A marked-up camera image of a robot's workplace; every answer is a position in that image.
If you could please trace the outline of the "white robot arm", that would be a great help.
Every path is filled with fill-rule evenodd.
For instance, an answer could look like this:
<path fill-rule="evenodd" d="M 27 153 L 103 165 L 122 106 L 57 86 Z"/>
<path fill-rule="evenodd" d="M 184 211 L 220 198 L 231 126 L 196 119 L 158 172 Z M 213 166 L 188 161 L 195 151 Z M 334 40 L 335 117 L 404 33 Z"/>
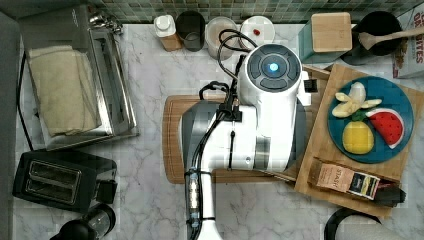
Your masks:
<path fill-rule="evenodd" d="M 212 173 L 218 169 L 275 173 L 306 148 L 311 104 L 299 57 L 281 44 L 251 50 L 223 101 L 201 100 L 181 119 L 188 240 L 222 240 L 216 227 Z"/>

